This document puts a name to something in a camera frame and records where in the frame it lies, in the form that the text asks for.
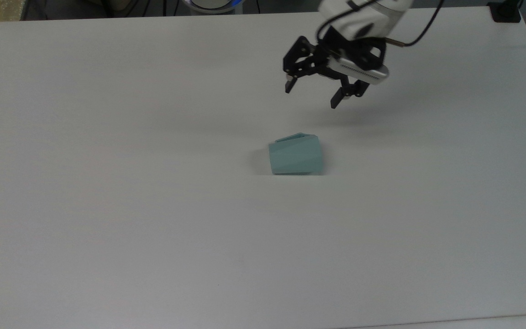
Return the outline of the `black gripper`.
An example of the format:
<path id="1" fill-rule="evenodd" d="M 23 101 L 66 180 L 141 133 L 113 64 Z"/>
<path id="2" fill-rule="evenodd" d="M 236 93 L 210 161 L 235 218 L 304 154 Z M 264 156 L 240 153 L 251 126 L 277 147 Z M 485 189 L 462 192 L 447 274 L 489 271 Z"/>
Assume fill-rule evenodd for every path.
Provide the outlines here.
<path id="1" fill-rule="evenodd" d="M 358 40 L 345 39 L 335 28 L 316 31 L 317 45 L 299 36 L 283 58 L 286 73 L 284 91 L 290 93 L 298 79 L 314 74 L 332 74 L 330 79 L 338 80 L 338 88 L 330 100 L 331 109 L 351 96 L 361 97 L 369 83 L 361 80 L 350 83 L 346 74 L 364 74 L 378 71 L 384 66 L 386 42 L 382 38 L 368 37 Z"/>

